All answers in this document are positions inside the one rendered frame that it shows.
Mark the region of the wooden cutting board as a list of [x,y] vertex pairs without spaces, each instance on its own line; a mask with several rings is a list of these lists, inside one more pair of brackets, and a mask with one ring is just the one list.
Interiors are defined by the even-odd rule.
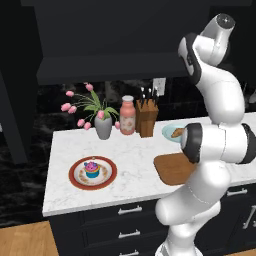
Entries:
[[158,155],[154,166],[161,181],[170,186],[184,184],[196,168],[183,153]]

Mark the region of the dark drawer front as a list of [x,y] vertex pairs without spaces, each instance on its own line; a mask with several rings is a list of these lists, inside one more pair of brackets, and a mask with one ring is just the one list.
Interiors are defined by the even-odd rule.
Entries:
[[83,211],[80,213],[80,221],[82,224],[87,224],[87,223],[93,222],[93,221],[129,215],[129,214],[118,215],[118,210],[120,208],[132,209],[132,208],[135,208],[137,205],[141,206],[143,208],[143,210],[141,212],[136,212],[136,213],[153,212],[153,211],[155,211],[156,202],[157,202],[157,200],[147,200],[147,201],[140,201],[140,202],[135,202],[135,203],[122,204],[122,205],[104,207],[104,208],[99,208],[99,209],[87,210],[87,211]]
[[[227,191],[239,191],[242,188],[247,189],[248,191],[247,194],[227,197]],[[244,184],[240,186],[233,186],[233,187],[229,187],[227,191],[222,197],[222,200],[241,200],[241,199],[249,198],[256,195],[256,184],[252,183],[252,184]]]
[[141,232],[141,234],[139,235],[141,236],[160,231],[164,229],[164,226],[152,216],[148,216],[147,218],[142,219],[125,220],[102,224],[94,227],[89,227],[86,230],[87,242],[89,245],[92,245],[112,240],[123,240],[126,238],[118,239],[118,235],[120,232],[122,232],[123,234],[132,233],[136,229]]

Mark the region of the grey vase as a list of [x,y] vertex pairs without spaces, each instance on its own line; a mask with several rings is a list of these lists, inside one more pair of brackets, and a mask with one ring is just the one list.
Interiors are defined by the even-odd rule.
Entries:
[[94,126],[98,134],[98,137],[101,140],[107,140],[110,137],[112,131],[112,118],[109,117],[105,120],[102,120],[98,117],[95,117]]

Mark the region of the red rimmed plate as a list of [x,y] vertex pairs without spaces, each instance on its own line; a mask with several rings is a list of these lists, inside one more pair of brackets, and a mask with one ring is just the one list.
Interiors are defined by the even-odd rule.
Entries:
[[[85,173],[85,162],[96,162],[100,166],[96,178],[88,178]],[[102,156],[89,156],[76,161],[69,170],[69,180],[82,190],[99,190],[110,185],[117,176],[117,166],[110,159]]]

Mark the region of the pink jar with white lid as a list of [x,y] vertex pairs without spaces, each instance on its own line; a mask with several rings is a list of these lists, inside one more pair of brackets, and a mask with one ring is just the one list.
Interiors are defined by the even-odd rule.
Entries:
[[125,95],[122,97],[120,108],[120,131],[124,135],[131,135],[135,131],[136,110],[133,104],[134,97]]

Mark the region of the dark cabinet door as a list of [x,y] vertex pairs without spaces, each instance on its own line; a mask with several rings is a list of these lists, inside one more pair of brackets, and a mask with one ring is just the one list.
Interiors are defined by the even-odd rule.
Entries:
[[35,11],[0,0],[0,124],[15,164],[29,160],[42,60]]

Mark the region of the dark cupboard door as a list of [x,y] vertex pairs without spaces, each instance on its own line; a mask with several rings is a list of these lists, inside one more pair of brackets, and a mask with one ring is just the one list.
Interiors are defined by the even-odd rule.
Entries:
[[246,222],[252,205],[256,205],[256,199],[251,199],[241,211],[238,222],[228,242],[226,249],[228,254],[256,248],[256,212],[251,218],[247,229],[243,229],[243,223]]

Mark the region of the pink tulip bunch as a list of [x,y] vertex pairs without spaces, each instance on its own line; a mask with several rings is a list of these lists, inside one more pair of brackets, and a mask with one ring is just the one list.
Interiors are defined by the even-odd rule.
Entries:
[[112,107],[107,105],[107,100],[100,101],[98,95],[94,91],[94,86],[91,83],[85,82],[85,88],[90,93],[90,96],[75,93],[68,90],[65,95],[67,97],[78,97],[78,101],[75,103],[64,103],[61,105],[61,111],[68,114],[74,114],[78,108],[82,108],[84,111],[91,111],[91,114],[84,119],[77,121],[77,126],[89,130],[91,128],[92,120],[99,119],[105,121],[110,117],[115,118],[115,127],[120,128],[120,122],[118,121],[119,113]]

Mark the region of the teal plate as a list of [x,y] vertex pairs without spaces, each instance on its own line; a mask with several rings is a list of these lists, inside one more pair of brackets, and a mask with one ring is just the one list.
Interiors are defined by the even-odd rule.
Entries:
[[168,124],[162,128],[162,135],[169,141],[180,143],[180,136],[172,138],[172,134],[177,128],[183,128],[183,125]]

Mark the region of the colourful cupcake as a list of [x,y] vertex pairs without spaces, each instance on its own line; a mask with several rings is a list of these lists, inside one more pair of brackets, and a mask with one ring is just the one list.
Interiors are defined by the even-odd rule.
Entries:
[[99,175],[100,166],[96,162],[85,162],[84,168],[88,178],[96,178]]

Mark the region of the wooden knife block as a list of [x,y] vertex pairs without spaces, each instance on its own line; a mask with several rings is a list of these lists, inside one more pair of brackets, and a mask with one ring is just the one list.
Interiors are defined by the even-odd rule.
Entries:
[[159,95],[156,91],[144,87],[140,89],[140,97],[136,101],[135,131],[141,138],[152,137],[158,116]]

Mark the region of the dark overhead cabinet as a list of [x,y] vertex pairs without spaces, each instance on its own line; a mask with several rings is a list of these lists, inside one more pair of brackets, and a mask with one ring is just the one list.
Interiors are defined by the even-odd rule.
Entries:
[[184,76],[181,38],[201,32],[210,9],[252,0],[20,0],[35,11],[41,85]]

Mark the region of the white wall socket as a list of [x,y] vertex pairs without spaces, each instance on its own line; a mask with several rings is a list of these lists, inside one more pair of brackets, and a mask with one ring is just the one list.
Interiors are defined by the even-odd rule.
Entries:
[[163,96],[165,93],[165,78],[154,78],[153,79],[153,89],[157,90],[160,96]]

